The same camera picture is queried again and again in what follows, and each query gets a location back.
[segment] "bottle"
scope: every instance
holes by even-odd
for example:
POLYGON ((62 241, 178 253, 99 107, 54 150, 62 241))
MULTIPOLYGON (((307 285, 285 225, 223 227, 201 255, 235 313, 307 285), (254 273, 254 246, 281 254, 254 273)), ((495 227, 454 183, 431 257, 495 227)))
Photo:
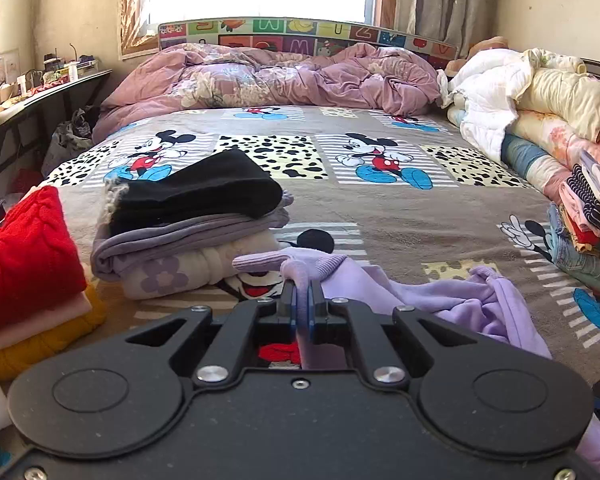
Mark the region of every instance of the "bottle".
POLYGON ((73 82, 78 80, 78 62, 71 61, 68 64, 68 80, 73 82))

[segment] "circular pad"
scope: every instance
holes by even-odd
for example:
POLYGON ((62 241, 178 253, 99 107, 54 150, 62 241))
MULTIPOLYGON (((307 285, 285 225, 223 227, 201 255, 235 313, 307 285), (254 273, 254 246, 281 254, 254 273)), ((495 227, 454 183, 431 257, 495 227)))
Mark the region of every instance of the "circular pad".
POLYGON ((537 377, 519 370, 493 370, 474 382, 475 395, 487 406, 505 413, 524 413, 539 408, 547 388, 537 377))
POLYGON ((97 413, 122 402, 129 393, 129 383, 110 370, 78 370, 64 376, 53 387, 53 397, 67 410, 97 413))

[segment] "bag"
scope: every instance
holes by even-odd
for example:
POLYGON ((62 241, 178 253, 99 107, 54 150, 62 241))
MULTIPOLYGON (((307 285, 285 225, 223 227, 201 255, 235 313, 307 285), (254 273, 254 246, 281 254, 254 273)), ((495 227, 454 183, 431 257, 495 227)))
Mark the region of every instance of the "bag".
POLYGON ((44 177, 47 177, 62 162, 71 160, 93 147, 91 127, 86 120, 86 115, 91 107, 85 108, 86 110, 78 108, 70 121, 60 123, 55 128, 42 164, 44 177))

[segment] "pink comforter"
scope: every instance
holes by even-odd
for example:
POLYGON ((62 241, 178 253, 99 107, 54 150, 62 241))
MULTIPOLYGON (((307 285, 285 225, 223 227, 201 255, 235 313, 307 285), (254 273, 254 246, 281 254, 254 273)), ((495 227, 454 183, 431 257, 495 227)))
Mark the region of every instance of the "pink comforter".
POLYGON ((184 43, 142 63, 102 102, 93 140, 190 108, 318 105, 408 115, 422 113, 438 96, 435 69, 403 48, 357 43, 314 57, 184 43))

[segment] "stack of clothes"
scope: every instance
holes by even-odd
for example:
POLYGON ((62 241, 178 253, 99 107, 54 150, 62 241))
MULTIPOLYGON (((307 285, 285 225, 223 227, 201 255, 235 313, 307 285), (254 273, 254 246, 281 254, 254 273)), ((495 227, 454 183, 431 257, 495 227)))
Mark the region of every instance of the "stack of clothes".
POLYGON ((117 177, 91 254, 95 276, 131 300, 219 282, 243 254, 279 248, 270 228, 293 197, 240 150, 226 150, 157 181, 117 177))
POLYGON ((600 164, 587 152, 580 160, 560 184, 562 203, 549 208, 552 256, 557 267, 600 294, 600 164))
MULTIPOLYGON (((105 316, 87 285, 57 189, 36 190, 0 223, 0 381, 63 350, 105 316)), ((0 429, 9 424, 0 388, 0 429)))
POLYGON ((582 153, 600 163, 600 80, 580 58, 534 48, 478 52, 448 81, 441 104, 462 137, 554 202, 582 153))

